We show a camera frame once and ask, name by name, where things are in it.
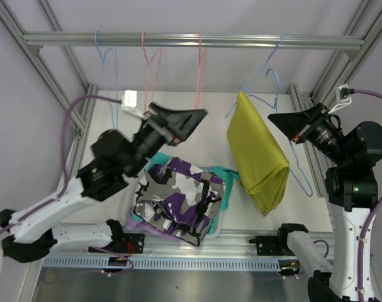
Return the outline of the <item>olive yellow trousers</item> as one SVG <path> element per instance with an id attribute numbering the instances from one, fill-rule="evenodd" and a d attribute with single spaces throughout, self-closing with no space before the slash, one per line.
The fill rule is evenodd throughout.
<path id="1" fill-rule="evenodd" d="M 237 95 L 227 140 L 246 193 L 267 216 L 284 198 L 289 161 L 244 92 Z"/>

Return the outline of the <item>pink wire hanger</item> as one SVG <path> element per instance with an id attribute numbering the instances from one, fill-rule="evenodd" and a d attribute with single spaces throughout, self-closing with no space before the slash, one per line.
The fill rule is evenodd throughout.
<path id="1" fill-rule="evenodd" d="M 143 98 L 143 110 L 147 111 L 149 108 L 149 103 L 154 100 L 157 83 L 159 81 L 160 74 L 160 65 L 162 61 L 162 47 L 155 49 L 155 52 L 148 56 L 146 49 L 146 31 L 142 32 L 142 50 L 143 56 L 146 62 L 146 76 L 145 76 L 145 89 L 144 89 L 144 98 Z M 154 60 L 157 60 L 157 67 L 154 74 L 154 80 L 151 82 L 151 73 L 152 73 L 152 64 Z"/>
<path id="2" fill-rule="evenodd" d="M 206 58 L 207 58 L 208 49 L 202 47 L 202 34 L 199 34 L 198 42 L 198 72 L 196 80 L 196 95 L 195 95 L 195 108 L 199 108 L 199 102 L 201 97 L 201 85 L 203 76 L 205 73 Z"/>

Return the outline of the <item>teal trousers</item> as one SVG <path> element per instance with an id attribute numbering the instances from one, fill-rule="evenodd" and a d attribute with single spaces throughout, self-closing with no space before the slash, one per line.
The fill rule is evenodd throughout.
<path id="1" fill-rule="evenodd" d="M 154 164 L 167 164 L 170 159 L 171 159 L 170 155 L 164 154 L 162 152 L 158 152 L 157 155 L 153 156 L 152 159 L 150 160 L 150 163 L 148 164 L 146 171 Z M 225 194 L 224 194 L 223 201 L 222 201 L 222 204 L 220 206 L 219 211 L 227 210 L 234 181 L 240 180 L 239 173 L 237 171 L 234 171 L 234 170 L 231 170 L 229 168 L 222 167 L 222 166 L 209 166 L 209 167 L 200 166 L 200 168 L 203 170 L 206 170 L 206 171 L 208 171 L 208 172 L 210 172 L 210 173 L 212 173 L 212 174 L 214 174 L 214 175 L 216 175 L 216 176 L 218 176 L 224 180 L 224 182 L 225 182 Z M 132 192 L 127 193 L 125 198 L 122 199 L 122 201 L 124 201 L 124 203 L 126 205 L 129 205 L 130 201 L 134 197 L 134 194 L 135 194 L 134 189 L 137 188 L 137 181 L 131 183 L 130 188 L 131 189 L 129 189 L 129 190 L 130 191 L 132 190 Z"/>

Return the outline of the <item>purple white patterned trousers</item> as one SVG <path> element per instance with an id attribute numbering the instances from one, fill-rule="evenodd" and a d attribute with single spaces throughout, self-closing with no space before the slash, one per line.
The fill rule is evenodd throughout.
<path id="1" fill-rule="evenodd" d="M 179 157 L 152 164 L 139 180 L 131 216 L 160 235 L 198 247 L 220 211 L 225 181 Z"/>

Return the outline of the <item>lilac purple trousers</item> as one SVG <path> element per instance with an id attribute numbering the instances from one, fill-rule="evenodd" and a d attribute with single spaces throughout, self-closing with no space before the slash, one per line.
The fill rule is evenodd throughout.
<path id="1" fill-rule="evenodd" d="M 130 215 L 126 218 L 125 229 L 151 233 L 160 238 L 165 238 L 173 242 L 180 241 L 180 239 L 173 237 L 172 235 L 168 235 L 154 229 L 153 227 L 151 227 L 149 224 L 145 223 L 144 221 L 135 221 Z"/>

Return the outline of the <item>light blue wire hanger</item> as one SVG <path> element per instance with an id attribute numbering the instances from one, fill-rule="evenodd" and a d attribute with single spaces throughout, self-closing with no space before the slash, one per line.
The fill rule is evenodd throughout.
<path id="1" fill-rule="evenodd" d="M 99 58 L 102 65 L 103 74 L 103 86 L 106 97 L 111 97 L 110 92 L 114 91 L 113 97 L 118 99 L 118 84 L 119 84 L 119 72 L 118 72 L 118 51 L 116 47 L 100 47 L 99 34 L 100 30 L 96 30 L 94 33 L 94 43 L 96 50 L 99 54 Z"/>

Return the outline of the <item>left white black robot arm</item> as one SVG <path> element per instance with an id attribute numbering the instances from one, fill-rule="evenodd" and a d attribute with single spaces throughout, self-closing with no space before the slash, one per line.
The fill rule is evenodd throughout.
<path id="1" fill-rule="evenodd" d="M 75 212 L 101 203 L 124 190 L 164 146 L 186 141 L 208 114 L 205 109 L 173 110 L 151 103 L 139 113 L 142 121 L 132 140 L 119 130 L 107 130 L 92 144 L 93 160 L 64 182 L 62 189 L 21 210 L 0 212 L 3 254 L 20 263 L 46 257 L 58 249 L 121 252 L 126 238 L 121 223 L 61 225 Z"/>

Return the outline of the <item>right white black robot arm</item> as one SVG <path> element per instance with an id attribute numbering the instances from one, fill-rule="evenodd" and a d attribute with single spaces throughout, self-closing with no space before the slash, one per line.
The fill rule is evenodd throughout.
<path id="1" fill-rule="evenodd" d="M 279 235 L 276 248 L 297 256 L 307 273 L 310 301 L 376 301 L 371 282 L 371 232 L 382 204 L 373 168 L 382 159 L 382 126 L 363 121 L 347 135 L 323 104 L 268 119 L 292 142 L 310 142 L 334 166 L 325 187 L 334 214 L 334 263 L 316 250 L 299 225 Z"/>

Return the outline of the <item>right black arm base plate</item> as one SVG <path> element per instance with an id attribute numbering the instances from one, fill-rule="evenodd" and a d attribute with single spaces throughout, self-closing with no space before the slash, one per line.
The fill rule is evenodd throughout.
<path id="1" fill-rule="evenodd" d="M 249 243 L 256 246 L 258 256 L 294 256 L 278 236 L 256 236 Z"/>

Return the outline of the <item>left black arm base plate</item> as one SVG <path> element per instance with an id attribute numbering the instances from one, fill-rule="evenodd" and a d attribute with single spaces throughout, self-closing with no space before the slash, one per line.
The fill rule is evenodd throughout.
<path id="1" fill-rule="evenodd" d="M 111 235 L 95 234 L 88 241 L 88 252 L 99 252 L 99 249 L 121 253 L 142 254 L 145 235 L 142 233 L 127 233 L 123 238 L 112 239 Z"/>

